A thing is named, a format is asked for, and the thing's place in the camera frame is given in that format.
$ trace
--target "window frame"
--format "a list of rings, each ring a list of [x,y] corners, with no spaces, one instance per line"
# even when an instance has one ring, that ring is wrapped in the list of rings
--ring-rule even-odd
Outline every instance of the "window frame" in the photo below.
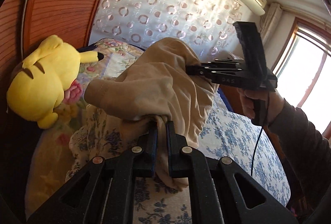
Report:
[[[324,67],[325,61],[327,59],[327,56],[331,56],[331,47],[326,46],[325,44],[322,44],[321,41],[317,40],[317,38],[311,38],[309,40],[308,38],[305,38],[302,36],[302,30],[299,29],[301,28],[306,28],[307,30],[310,30],[318,35],[320,35],[322,38],[326,39],[327,41],[330,41],[331,44],[331,33],[328,33],[326,30],[316,26],[315,24],[312,24],[308,21],[305,21],[304,19],[296,17],[294,19],[294,23],[292,25],[291,31],[289,33],[289,36],[286,39],[286,42],[280,51],[276,61],[274,62],[271,70],[274,74],[279,76],[284,68],[286,67],[286,63],[289,61],[289,58],[291,57],[297,43],[300,38],[304,38],[307,41],[311,42],[313,45],[317,46],[319,49],[323,51],[323,56],[320,62],[320,66],[315,74],[315,77],[312,80],[312,83],[306,90],[304,96],[302,97],[301,101],[297,105],[297,107],[302,107],[302,105],[305,103],[307,98],[309,97],[310,93],[312,92],[314,86],[316,85],[316,82],[322,72],[322,69]],[[331,138],[331,121],[329,123],[329,126],[325,129],[323,133],[323,137],[330,139]]]

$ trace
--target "stuffed animal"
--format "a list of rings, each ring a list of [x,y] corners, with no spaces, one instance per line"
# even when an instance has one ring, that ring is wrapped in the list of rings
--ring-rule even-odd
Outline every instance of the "stuffed animal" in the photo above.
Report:
[[[48,37],[21,63],[7,91],[8,106],[22,118],[36,121],[40,128],[50,128],[58,118],[53,109],[77,78],[80,63],[103,57],[96,51],[79,53],[56,35]]]

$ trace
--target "dark sleeve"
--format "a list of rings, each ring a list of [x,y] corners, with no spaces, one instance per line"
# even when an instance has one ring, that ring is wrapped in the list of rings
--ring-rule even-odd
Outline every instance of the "dark sleeve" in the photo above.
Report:
[[[331,183],[331,148],[328,140],[322,137],[300,108],[294,108],[286,101],[269,129],[279,137],[304,195],[315,208]]]

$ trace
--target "floral bedsheet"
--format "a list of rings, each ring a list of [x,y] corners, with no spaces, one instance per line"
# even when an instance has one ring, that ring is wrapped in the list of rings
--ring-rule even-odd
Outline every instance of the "floral bedsheet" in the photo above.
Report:
[[[99,41],[96,50],[105,58],[98,63],[81,65],[77,79],[83,90],[94,78],[117,77],[142,54],[140,49],[112,39]],[[135,145],[135,141],[124,144],[116,128],[112,132],[102,130],[105,119],[100,109],[96,108],[87,115],[86,106],[83,98],[74,105],[61,104],[57,111],[59,121],[44,131],[30,168],[25,196],[27,217],[64,184],[66,174],[69,179],[96,155],[115,157]],[[216,159],[230,156],[249,173],[259,131],[259,127],[252,125],[246,117],[229,112],[216,94],[212,111],[199,137],[199,150]],[[102,150],[97,151],[92,140],[98,141]],[[253,177],[280,203],[287,204],[289,185],[265,133],[255,155]],[[138,178],[133,223],[192,223],[189,190],[178,192],[165,186],[158,178]]]

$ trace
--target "person's arm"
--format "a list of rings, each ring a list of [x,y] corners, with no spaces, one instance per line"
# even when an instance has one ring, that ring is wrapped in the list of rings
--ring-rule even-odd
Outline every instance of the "person's arm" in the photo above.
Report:
[[[266,92],[240,91],[244,113],[253,118],[250,98],[267,100]],[[278,135],[287,160],[303,193],[316,207],[331,183],[331,148],[300,108],[294,108],[277,92],[270,94],[269,129]]]

